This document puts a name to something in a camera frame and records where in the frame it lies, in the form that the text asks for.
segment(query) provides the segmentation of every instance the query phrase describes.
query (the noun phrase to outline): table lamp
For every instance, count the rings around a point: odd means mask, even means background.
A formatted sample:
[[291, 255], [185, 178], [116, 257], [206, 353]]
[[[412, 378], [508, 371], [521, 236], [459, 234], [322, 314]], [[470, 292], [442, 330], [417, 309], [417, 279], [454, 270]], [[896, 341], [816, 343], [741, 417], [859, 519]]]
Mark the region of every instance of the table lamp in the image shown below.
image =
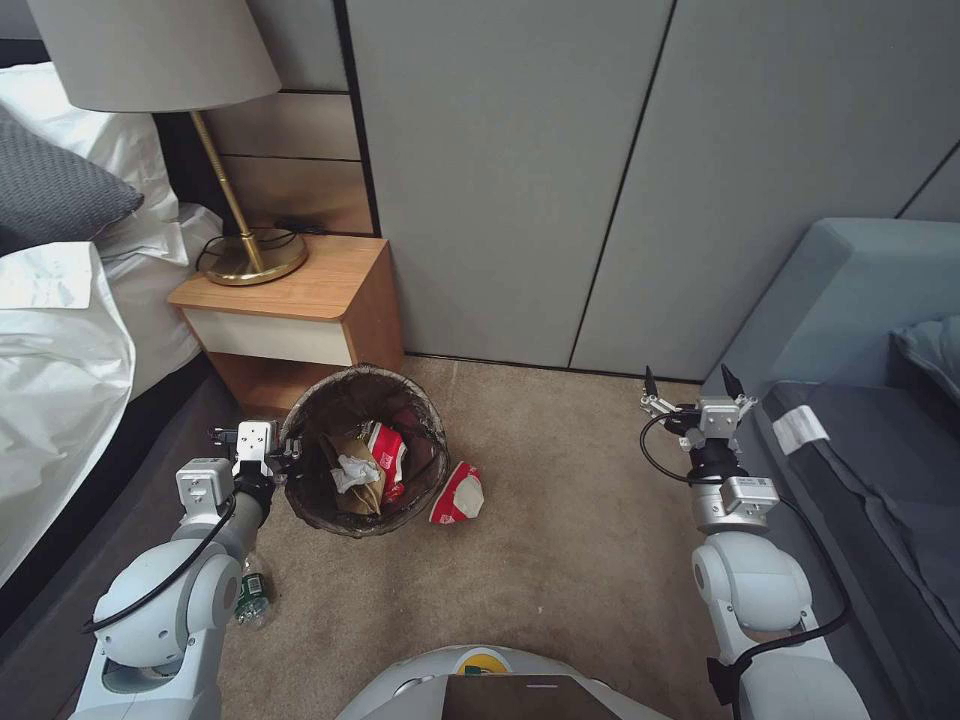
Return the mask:
[[207, 277], [255, 285], [307, 258], [299, 236], [270, 247], [244, 220], [200, 110], [269, 95], [280, 79], [244, 0], [28, 0], [67, 97], [110, 112], [189, 111], [240, 229]]

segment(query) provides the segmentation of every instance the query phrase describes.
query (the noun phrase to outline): lamp shade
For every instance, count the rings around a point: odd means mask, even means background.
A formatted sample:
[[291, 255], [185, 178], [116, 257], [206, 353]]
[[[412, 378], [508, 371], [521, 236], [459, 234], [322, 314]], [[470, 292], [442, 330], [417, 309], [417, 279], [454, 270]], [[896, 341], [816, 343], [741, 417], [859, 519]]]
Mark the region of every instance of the lamp shade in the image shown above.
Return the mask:
[[251, 100], [280, 79], [245, 0], [29, 0], [70, 102], [177, 112]]

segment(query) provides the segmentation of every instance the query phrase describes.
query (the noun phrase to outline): beige carpet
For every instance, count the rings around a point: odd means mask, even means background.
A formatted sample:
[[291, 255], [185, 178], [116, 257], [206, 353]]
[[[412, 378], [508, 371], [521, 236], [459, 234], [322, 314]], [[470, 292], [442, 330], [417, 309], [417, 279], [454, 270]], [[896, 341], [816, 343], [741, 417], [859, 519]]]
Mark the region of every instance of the beige carpet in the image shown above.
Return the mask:
[[[387, 665], [458, 643], [557, 658], [678, 720], [728, 717], [706, 677], [716, 642], [690, 573], [688, 490], [638, 449], [641, 383], [416, 358], [405, 372], [439, 409], [452, 459], [480, 468], [480, 516], [434, 526], [423, 513], [349, 540], [278, 493], [258, 541], [276, 616], [228, 632], [223, 717], [333, 718]], [[651, 447], [684, 469], [672, 436]]]

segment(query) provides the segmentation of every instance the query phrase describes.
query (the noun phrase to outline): pillow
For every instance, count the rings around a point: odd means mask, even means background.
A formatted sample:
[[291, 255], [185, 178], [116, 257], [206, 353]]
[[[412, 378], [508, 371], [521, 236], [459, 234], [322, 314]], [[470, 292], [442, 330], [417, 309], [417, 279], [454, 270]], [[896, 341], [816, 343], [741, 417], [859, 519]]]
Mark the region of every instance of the pillow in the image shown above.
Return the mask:
[[960, 315], [926, 320], [892, 335], [900, 354], [960, 405]]
[[92, 240], [142, 204], [127, 183], [41, 140], [0, 107], [0, 256]]
[[179, 203], [149, 114], [74, 107], [53, 63], [0, 70], [0, 105], [35, 135], [89, 160], [143, 194], [143, 205], [136, 212], [99, 237], [101, 257], [137, 252], [186, 264], [177, 222]]

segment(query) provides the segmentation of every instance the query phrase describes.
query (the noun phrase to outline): white tag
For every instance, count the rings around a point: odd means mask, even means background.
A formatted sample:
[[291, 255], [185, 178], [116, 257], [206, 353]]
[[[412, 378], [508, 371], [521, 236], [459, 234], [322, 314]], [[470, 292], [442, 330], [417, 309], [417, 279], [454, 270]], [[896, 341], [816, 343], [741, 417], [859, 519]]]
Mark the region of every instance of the white tag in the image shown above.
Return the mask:
[[801, 405], [784, 413], [773, 423], [773, 433], [784, 455], [796, 452], [808, 442], [830, 439], [809, 405]]

